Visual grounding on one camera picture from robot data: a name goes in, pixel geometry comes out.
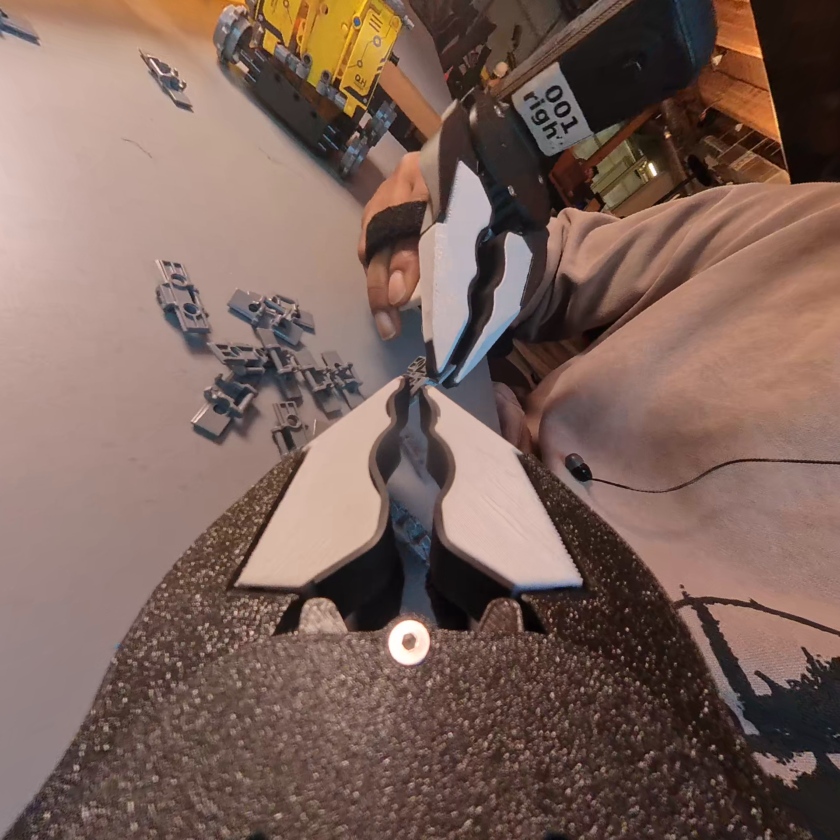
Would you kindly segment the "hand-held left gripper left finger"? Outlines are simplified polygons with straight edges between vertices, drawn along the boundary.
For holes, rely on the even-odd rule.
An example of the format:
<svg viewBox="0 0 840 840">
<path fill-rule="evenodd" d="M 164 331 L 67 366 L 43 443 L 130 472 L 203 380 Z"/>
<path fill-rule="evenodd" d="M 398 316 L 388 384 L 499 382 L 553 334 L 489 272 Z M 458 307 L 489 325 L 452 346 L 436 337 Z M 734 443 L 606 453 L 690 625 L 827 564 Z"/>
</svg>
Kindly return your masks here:
<svg viewBox="0 0 840 840">
<path fill-rule="evenodd" d="M 406 422 L 407 378 L 397 377 L 312 441 L 233 587 L 327 598 L 362 624 L 393 613 L 403 572 L 387 482 Z"/>
</svg>

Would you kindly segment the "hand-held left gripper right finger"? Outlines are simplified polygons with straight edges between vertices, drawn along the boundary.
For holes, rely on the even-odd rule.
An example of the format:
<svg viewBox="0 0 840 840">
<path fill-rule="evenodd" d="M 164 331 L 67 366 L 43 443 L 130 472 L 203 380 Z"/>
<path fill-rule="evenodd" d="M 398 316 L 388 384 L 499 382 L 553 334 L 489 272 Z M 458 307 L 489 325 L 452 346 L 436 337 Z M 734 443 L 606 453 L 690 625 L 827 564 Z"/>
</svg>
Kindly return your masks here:
<svg viewBox="0 0 840 840">
<path fill-rule="evenodd" d="M 584 580 L 518 450 L 437 388 L 420 390 L 427 471 L 438 486 L 429 580 L 471 620 L 488 604 Z"/>
</svg>

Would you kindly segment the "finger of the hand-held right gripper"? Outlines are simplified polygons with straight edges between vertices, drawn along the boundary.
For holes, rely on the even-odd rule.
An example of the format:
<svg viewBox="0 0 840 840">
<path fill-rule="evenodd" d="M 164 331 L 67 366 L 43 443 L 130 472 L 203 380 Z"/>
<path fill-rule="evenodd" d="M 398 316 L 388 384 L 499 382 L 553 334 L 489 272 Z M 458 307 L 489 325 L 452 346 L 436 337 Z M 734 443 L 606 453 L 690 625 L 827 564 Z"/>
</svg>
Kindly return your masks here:
<svg viewBox="0 0 840 840">
<path fill-rule="evenodd" d="M 478 277 L 477 249 L 492 208 L 480 177 L 459 161 L 442 219 L 419 240 L 426 369 L 446 377 L 470 319 L 469 288 Z"/>
<path fill-rule="evenodd" d="M 520 234 L 479 247 L 479 274 L 468 294 L 469 319 L 452 360 L 449 386 L 459 385 L 519 315 L 533 254 Z"/>
</svg>

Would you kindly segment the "heap of track links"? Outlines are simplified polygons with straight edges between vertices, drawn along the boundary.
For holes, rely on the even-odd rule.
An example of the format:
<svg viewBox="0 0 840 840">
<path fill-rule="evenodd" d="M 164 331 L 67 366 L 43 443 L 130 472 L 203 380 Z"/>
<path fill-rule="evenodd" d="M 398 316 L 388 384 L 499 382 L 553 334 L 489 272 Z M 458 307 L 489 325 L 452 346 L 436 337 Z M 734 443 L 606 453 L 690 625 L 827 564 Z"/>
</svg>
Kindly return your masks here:
<svg viewBox="0 0 840 840">
<path fill-rule="evenodd" d="M 210 342 L 224 372 L 204 390 L 204 402 L 191 421 L 197 434 L 224 438 L 246 418 L 265 379 L 273 380 L 280 396 L 272 406 L 276 420 L 270 435 L 282 455 L 304 448 L 316 434 L 316 422 L 306 421 L 302 413 L 306 393 L 328 419 L 362 404 L 362 382 L 354 365 L 337 351 L 315 354 L 306 346 L 315 323 L 298 300 L 237 289 L 227 308 L 250 325 L 255 342 Z"/>
</svg>

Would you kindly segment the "grey toy track link pair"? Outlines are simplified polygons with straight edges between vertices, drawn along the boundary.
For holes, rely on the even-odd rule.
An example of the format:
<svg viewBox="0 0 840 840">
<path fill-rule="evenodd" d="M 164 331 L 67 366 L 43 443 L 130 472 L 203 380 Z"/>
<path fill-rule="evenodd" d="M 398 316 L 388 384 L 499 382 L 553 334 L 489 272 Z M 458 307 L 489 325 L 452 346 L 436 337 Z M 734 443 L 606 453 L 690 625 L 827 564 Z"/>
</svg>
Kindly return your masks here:
<svg viewBox="0 0 840 840">
<path fill-rule="evenodd" d="M 39 46 L 40 38 L 32 25 L 20 16 L 14 16 L 1 7 L 1 34 L 10 35 Z"/>
<path fill-rule="evenodd" d="M 155 298 L 163 313 L 174 318 L 183 334 L 208 335 L 212 331 L 208 312 L 183 263 L 157 259 L 155 264 L 162 277 Z"/>
</svg>

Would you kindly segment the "person's right forearm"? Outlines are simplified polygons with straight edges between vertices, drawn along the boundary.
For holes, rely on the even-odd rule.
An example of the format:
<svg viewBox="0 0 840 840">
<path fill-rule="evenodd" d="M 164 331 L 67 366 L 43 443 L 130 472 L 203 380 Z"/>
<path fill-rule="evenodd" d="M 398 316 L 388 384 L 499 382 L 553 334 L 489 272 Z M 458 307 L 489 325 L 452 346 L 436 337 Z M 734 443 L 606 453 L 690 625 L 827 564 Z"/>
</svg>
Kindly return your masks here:
<svg viewBox="0 0 840 840">
<path fill-rule="evenodd" d="M 509 331 L 528 343 L 623 326 L 692 280 L 721 287 L 838 268 L 839 185 L 716 187 L 629 217 L 577 209 L 547 226 L 542 279 Z"/>
</svg>

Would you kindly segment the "grey toy track link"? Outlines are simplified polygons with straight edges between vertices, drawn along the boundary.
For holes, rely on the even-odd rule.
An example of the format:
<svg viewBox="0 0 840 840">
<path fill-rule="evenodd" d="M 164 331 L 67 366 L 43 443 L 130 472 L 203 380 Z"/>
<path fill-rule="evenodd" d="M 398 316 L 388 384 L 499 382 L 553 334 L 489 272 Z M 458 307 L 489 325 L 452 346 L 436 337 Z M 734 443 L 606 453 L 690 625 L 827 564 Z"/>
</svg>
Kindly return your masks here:
<svg viewBox="0 0 840 840">
<path fill-rule="evenodd" d="M 192 102 L 185 93 L 186 82 L 181 77 L 178 69 L 142 49 L 139 49 L 139 53 L 152 78 L 163 90 L 165 95 L 171 99 L 174 105 L 179 109 L 192 111 Z"/>
</svg>

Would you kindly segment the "grey desk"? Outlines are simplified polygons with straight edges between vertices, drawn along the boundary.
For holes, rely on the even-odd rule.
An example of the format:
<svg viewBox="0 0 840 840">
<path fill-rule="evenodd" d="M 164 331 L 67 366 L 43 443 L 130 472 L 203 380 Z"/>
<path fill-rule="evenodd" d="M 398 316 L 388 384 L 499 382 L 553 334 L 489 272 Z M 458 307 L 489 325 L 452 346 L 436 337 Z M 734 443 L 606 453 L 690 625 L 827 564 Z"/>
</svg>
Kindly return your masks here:
<svg viewBox="0 0 840 840">
<path fill-rule="evenodd" d="M 423 350 L 380 341 L 357 258 L 390 136 L 349 183 L 217 64 L 226 2 L 2 2 L 2 832 L 54 769 L 163 575 L 278 459 L 270 384 L 222 443 L 191 420 L 221 370 L 154 296 L 182 262 L 212 340 L 236 288 L 312 312 L 364 393 Z M 178 69 L 176 107 L 139 49 Z"/>
</svg>

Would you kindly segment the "person's right hand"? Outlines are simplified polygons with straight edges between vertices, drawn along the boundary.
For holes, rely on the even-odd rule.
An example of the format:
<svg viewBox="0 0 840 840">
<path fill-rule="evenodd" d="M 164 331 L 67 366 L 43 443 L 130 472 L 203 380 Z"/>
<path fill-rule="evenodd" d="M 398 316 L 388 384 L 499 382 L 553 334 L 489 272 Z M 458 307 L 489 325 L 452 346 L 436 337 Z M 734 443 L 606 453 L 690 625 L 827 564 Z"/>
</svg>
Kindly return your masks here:
<svg viewBox="0 0 840 840">
<path fill-rule="evenodd" d="M 401 308 L 411 298 L 419 281 L 418 237 L 404 236 L 386 245 L 370 258 L 365 255 L 371 220 L 391 207 L 429 200 L 429 191 L 419 166 L 420 153 L 406 153 L 375 190 L 364 207 L 358 257 L 364 268 L 366 292 L 377 332 L 383 341 L 401 331 Z"/>
</svg>

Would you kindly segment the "beige printed hoodie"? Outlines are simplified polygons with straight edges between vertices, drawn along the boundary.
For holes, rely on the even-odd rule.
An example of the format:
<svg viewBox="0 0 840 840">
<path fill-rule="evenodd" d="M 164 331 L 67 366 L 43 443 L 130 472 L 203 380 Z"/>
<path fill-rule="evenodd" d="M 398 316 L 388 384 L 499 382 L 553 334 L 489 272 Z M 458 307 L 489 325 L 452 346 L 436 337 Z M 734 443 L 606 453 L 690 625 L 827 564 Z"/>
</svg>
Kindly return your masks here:
<svg viewBox="0 0 840 840">
<path fill-rule="evenodd" d="M 502 434 L 656 574 L 793 817 L 838 838 L 837 266 L 667 293 L 552 373 Z"/>
</svg>

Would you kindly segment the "yellow toy robot vehicle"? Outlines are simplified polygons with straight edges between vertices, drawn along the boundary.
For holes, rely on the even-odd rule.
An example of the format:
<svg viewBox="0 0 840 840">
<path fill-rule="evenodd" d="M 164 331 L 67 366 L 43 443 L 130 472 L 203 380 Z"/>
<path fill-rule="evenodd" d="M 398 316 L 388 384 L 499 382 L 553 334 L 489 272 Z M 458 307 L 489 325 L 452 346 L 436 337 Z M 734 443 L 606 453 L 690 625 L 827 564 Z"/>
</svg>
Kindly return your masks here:
<svg viewBox="0 0 840 840">
<path fill-rule="evenodd" d="M 399 1 L 248 1 L 219 15 L 219 63 L 245 69 L 259 103 L 350 179 L 397 120 L 382 89 L 398 36 L 413 28 Z"/>
</svg>

